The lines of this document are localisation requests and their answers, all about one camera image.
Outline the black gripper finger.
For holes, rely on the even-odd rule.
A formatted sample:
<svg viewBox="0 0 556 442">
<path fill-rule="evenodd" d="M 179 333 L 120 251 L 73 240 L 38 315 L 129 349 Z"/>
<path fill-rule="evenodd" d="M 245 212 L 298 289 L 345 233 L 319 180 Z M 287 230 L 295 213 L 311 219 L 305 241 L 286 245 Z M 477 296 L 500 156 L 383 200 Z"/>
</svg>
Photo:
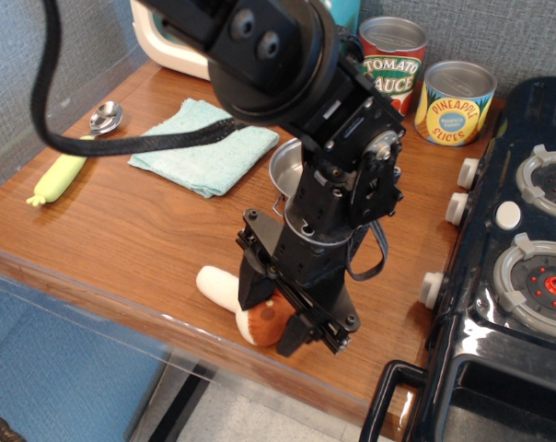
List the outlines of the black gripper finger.
<svg viewBox="0 0 556 442">
<path fill-rule="evenodd" d="M 276 347 L 277 353 L 291 356 L 301 345 L 312 343 L 315 338 L 314 318 L 306 312 L 298 312 L 287 322 L 284 334 Z"/>
<path fill-rule="evenodd" d="M 267 267 L 256 257 L 244 256 L 239 268 L 238 303 L 249 310 L 270 298 L 276 283 L 267 273 Z"/>
</svg>

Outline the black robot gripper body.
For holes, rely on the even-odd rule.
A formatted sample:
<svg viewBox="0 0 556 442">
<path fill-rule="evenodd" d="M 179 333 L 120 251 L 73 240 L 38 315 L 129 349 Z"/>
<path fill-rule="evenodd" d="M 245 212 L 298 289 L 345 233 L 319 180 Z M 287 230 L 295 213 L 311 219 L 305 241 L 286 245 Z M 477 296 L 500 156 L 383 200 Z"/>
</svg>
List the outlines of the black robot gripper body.
<svg viewBox="0 0 556 442">
<path fill-rule="evenodd" d="M 345 285 L 346 245 L 314 243 L 300 237 L 287 222 L 255 209 L 243 214 L 237 234 L 243 257 L 256 257 L 295 313 L 306 312 L 316 324 L 315 341 L 338 354 L 361 324 Z"/>
</svg>

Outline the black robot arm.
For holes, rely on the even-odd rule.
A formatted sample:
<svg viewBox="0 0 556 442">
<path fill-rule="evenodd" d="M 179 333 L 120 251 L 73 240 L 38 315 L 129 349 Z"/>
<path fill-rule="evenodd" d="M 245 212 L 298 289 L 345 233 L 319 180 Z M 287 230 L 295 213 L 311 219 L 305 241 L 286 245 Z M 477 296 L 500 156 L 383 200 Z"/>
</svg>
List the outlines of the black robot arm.
<svg viewBox="0 0 556 442">
<path fill-rule="evenodd" d="M 360 325 L 345 280 L 365 234 L 383 235 L 402 194 L 400 114 L 341 51 L 318 1 L 151 1 L 171 33 L 208 61 L 222 107 L 278 126 L 302 145 L 303 172 L 282 220 L 244 214 L 238 301 L 281 292 L 294 307 L 277 345 L 289 356 L 324 342 L 343 349 Z"/>
</svg>

